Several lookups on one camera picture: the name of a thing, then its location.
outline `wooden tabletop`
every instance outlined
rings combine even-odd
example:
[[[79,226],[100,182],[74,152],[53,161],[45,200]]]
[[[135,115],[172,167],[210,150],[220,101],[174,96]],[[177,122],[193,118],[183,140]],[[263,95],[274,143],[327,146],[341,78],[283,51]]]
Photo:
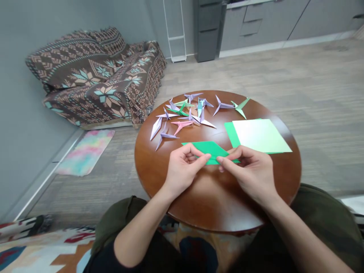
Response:
[[[205,119],[215,125],[217,129],[201,125],[185,127],[178,132],[179,139],[163,139],[160,147],[155,151],[160,138],[160,131],[150,141],[156,115],[164,114],[163,107],[168,101],[157,107],[142,125],[135,143],[135,166],[139,179],[150,197],[153,197],[162,187],[168,169],[169,154],[181,147],[183,142],[215,141],[223,149],[232,148],[226,133],[224,123],[244,119],[234,109],[220,109],[213,117],[218,105],[215,95],[222,103],[231,104],[231,100],[240,104],[246,97],[224,91],[203,90],[201,93],[214,105],[205,107]],[[173,102],[184,100],[184,95],[173,98]],[[243,111],[247,119],[270,119],[277,127],[293,152],[270,155],[273,159],[275,185],[278,194],[290,204],[300,186],[301,157],[297,143],[281,119],[266,109],[263,105],[250,99]],[[173,117],[170,121],[182,121]],[[177,125],[167,122],[168,134],[174,134]],[[183,192],[170,206],[169,215],[176,220],[199,229],[213,232],[240,232],[255,229],[267,220],[261,208],[251,200],[240,188],[235,177],[225,171],[220,173],[218,165],[205,166],[201,169],[185,192]]]

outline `right hand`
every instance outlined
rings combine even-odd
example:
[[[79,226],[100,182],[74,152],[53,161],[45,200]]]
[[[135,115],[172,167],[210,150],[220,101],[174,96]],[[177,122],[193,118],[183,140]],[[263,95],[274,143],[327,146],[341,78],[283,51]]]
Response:
[[[268,154],[242,145],[228,152],[226,157],[217,157],[220,172],[227,170],[234,175],[241,188],[263,208],[281,200],[274,185],[273,161]]]

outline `tie-dye mat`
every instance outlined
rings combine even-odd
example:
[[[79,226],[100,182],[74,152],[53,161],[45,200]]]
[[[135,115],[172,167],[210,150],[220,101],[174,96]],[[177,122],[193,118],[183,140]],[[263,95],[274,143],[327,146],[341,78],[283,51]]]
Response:
[[[89,174],[114,134],[115,131],[111,130],[87,132],[76,148],[61,162],[56,173],[74,176]]]

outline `patterned sofa cover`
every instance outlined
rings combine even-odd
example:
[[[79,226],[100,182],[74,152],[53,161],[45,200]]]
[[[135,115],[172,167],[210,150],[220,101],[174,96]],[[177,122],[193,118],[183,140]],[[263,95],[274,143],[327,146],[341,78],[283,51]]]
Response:
[[[128,45],[116,28],[76,31],[30,54],[44,106],[89,130],[151,113],[166,60],[156,41]]]

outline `gray cabinet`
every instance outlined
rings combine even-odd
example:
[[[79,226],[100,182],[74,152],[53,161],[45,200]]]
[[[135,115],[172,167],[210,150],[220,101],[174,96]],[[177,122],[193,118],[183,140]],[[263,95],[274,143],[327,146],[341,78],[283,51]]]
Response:
[[[221,0],[195,0],[194,4],[196,60],[214,60],[218,45]]]
[[[228,9],[221,50],[286,41],[308,2],[283,0]]]
[[[311,0],[289,39],[359,29],[364,21],[353,16],[360,13],[364,13],[363,0]]]

